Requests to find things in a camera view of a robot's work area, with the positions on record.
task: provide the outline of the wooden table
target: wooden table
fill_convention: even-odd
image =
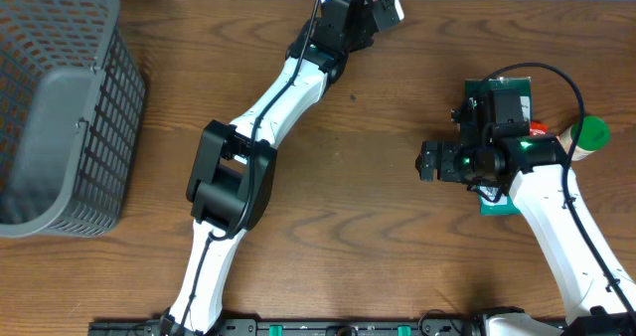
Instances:
[[[85,335],[174,301],[190,254],[186,183],[202,128],[242,114],[278,76],[312,0],[122,0],[148,107],[123,220],[91,239],[0,241],[0,334]],[[279,149],[269,208],[238,248],[226,310],[263,318],[417,318],[518,305],[563,316],[523,217],[482,217],[474,194],[420,182],[425,139],[452,138],[463,81],[539,61],[568,72],[612,141],[574,164],[587,206],[636,275],[636,2],[403,0],[406,20],[352,55]],[[536,70],[536,119],[576,117]]]

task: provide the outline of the green bottle cap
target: green bottle cap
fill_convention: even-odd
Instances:
[[[572,138],[577,130],[578,122],[572,126]],[[609,126],[605,121],[596,116],[586,116],[583,120],[583,130],[580,131],[578,147],[586,151],[598,151],[609,142],[610,137]]]

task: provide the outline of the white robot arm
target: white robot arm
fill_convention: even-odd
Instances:
[[[254,119],[263,107],[273,99],[281,87],[287,83],[296,63],[296,59],[288,58],[282,73],[267,92],[248,112],[232,121],[231,124],[237,127],[237,132],[243,135],[251,134]],[[265,116],[256,135],[257,139],[267,140],[270,145],[277,147],[298,117],[322,97],[326,84],[327,75],[322,73],[317,65],[304,61],[296,77],[295,84],[286,90]],[[236,156],[236,158],[240,162],[245,163],[244,158],[239,156]],[[217,237],[221,237],[225,231],[215,228],[206,221],[195,221],[193,228],[192,254],[190,255],[188,269],[186,270],[186,276],[184,277],[179,296],[170,308],[170,316],[175,321],[181,322],[183,315],[186,313],[199,261],[202,259],[203,250],[207,249],[206,257],[201,264],[197,287],[195,288],[196,297],[192,300],[190,314],[186,317],[184,324],[184,331],[203,331],[205,333],[215,325],[221,315],[226,278],[228,277],[237,246],[245,235],[246,230],[242,229],[232,239],[206,243],[209,233],[214,233]]]
[[[602,307],[609,314],[626,312],[625,307],[608,288],[607,279],[585,244],[567,208],[563,208],[561,175],[558,164],[539,166],[534,172],[519,172],[510,189],[510,197],[532,228],[548,260],[565,307],[565,321],[590,316],[593,307]],[[631,304],[636,304],[636,285],[609,248],[600,229],[592,219],[576,185],[572,171],[568,173],[574,205],[613,277]],[[525,313],[507,313],[493,316],[485,322],[488,336],[540,336],[560,335],[563,330],[532,319]]]
[[[213,121],[202,135],[187,191],[193,251],[181,292],[160,321],[162,335],[199,335],[214,327],[237,246],[267,205],[280,142],[338,80],[349,53],[369,47],[375,33],[403,19],[398,0],[322,0],[314,26],[320,1],[274,84],[230,126]],[[248,172],[241,175],[220,159],[247,164]]]
[[[563,335],[617,334],[617,330],[626,328],[636,332],[634,280],[592,219],[570,170],[580,129],[567,153],[554,136],[531,136],[520,89],[496,79],[517,68],[542,68],[562,77],[576,95],[578,126],[583,126],[580,91],[565,73],[542,63],[502,68],[467,91],[472,97],[451,112],[460,126],[459,141],[423,143],[416,161],[420,178],[432,181],[433,170],[437,169],[438,180],[466,184],[469,191],[486,200],[497,202],[502,193],[512,199],[532,228],[555,276],[568,325]],[[498,187],[500,192],[491,200],[475,186]],[[481,316],[482,335],[563,332],[519,311],[485,312]]]

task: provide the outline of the black bracket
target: black bracket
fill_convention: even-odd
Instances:
[[[250,155],[250,139],[237,133],[235,126],[227,126],[213,120],[204,129],[199,142],[197,158],[192,167],[186,197],[192,202],[192,216],[206,221],[226,233],[251,230],[260,220],[271,195],[276,166],[276,150],[267,141],[254,144],[255,161]],[[249,168],[244,174],[224,165],[222,159],[232,160],[240,156],[255,163],[252,203],[245,206],[249,180]],[[246,218],[239,226],[243,208]]]
[[[422,181],[432,182],[434,171],[437,179],[444,182],[459,182],[455,171],[455,155],[458,144],[453,141],[425,141],[415,161],[415,169]]]
[[[577,317],[561,336],[634,335],[636,330],[628,313],[608,314],[601,306],[594,306],[589,316]]]
[[[185,325],[180,325],[179,323],[177,323],[177,321],[175,320],[175,318],[173,316],[170,315],[170,307],[168,307],[163,314],[161,314],[161,317],[159,317],[159,320],[152,320],[152,321],[147,321],[144,323],[146,326],[144,327],[144,333],[143,335],[150,335],[150,336],[154,336],[154,335],[160,335],[160,336],[203,336],[203,332],[202,331],[192,331],[189,330],[187,328],[185,328]],[[137,334],[136,330],[134,329],[129,329],[126,332],[130,332],[130,334]]]
[[[605,291],[607,292],[612,292],[612,287],[618,285],[620,283],[620,279],[617,277],[614,277],[614,281],[610,282],[607,284],[607,286],[605,286]]]
[[[287,58],[298,59],[305,37],[313,28],[304,59],[328,75],[328,86],[342,75],[353,53],[373,43],[373,35],[399,23],[396,0],[325,0],[315,27],[307,21],[287,50]]]

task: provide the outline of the gray plastic basket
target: gray plastic basket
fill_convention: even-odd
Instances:
[[[112,230],[145,87],[119,0],[0,0],[0,237]]]

